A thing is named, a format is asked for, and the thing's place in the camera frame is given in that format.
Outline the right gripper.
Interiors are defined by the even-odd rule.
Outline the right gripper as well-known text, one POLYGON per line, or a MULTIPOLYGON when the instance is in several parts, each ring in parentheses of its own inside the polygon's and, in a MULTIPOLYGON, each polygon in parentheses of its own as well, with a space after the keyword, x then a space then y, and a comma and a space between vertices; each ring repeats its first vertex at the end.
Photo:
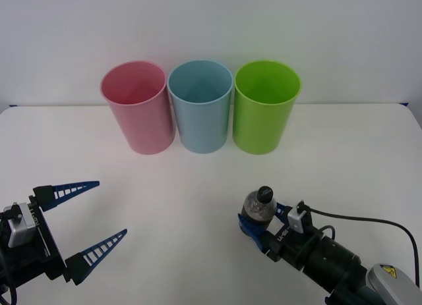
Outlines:
POLYGON ((289 226, 288 213, 291 206, 276 203, 275 217, 284 225, 274 236, 261 226, 251 223, 245 216, 237 214, 241 230, 253 239, 256 246, 273 262, 284 260, 296 270, 305 267, 311 252, 322 239, 322 232, 312 228, 309 233, 297 233, 289 226))

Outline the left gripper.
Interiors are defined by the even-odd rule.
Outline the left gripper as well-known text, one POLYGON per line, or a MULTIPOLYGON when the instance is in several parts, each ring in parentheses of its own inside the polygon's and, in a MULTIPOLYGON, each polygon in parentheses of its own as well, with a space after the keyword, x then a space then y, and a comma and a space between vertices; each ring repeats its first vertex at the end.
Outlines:
POLYGON ((127 229, 67 258, 58 251, 43 211, 100 185, 99 181, 38 186, 29 203, 14 203, 1 211, 1 284, 19 287, 41 274, 51 280, 67 277, 81 284, 121 242, 127 229))

